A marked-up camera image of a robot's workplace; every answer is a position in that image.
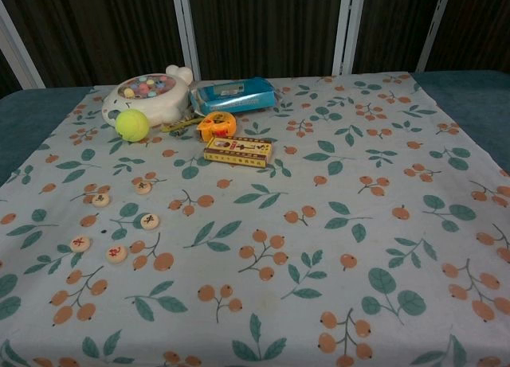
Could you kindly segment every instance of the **colorful ball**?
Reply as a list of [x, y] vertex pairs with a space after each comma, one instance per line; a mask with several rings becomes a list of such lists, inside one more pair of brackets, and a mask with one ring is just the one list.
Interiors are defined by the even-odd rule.
[[128, 109], [120, 112], [115, 122], [115, 129], [122, 139], [138, 142], [149, 133], [149, 120], [140, 111]]

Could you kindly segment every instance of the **toy ear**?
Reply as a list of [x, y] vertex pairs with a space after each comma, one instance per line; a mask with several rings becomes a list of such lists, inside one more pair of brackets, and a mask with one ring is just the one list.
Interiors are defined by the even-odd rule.
[[165, 71], [168, 75], [178, 76], [186, 82], [187, 85], [193, 81], [193, 72], [188, 67], [178, 67], [175, 64], [171, 64]]

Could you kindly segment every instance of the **blue package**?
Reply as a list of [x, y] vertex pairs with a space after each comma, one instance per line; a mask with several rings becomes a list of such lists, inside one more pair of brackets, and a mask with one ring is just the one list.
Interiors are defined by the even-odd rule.
[[192, 89], [190, 100], [195, 111], [201, 115], [213, 111], [235, 113], [273, 107], [277, 104], [274, 88], [264, 78]]

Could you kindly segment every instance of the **tape measure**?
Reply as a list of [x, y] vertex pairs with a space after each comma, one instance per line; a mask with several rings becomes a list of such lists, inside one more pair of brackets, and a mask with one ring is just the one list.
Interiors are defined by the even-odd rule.
[[202, 140], [209, 142], [212, 137], [233, 136], [236, 133], [236, 118], [224, 111], [211, 112], [197, 127]]

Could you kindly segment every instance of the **white toy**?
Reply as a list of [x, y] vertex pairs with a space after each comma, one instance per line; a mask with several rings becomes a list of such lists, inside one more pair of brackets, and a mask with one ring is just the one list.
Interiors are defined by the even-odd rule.
[[188, 86], [193, 73], [188, 67], [174, 64], [166, 74], [147, 74], [126, 80], [104, 99], [103, 118], [115, 126], [117, 115], [123, 110], [136, 109], [149, 120], [151, 127], [173, 123], [182, 118], [189, 105]]

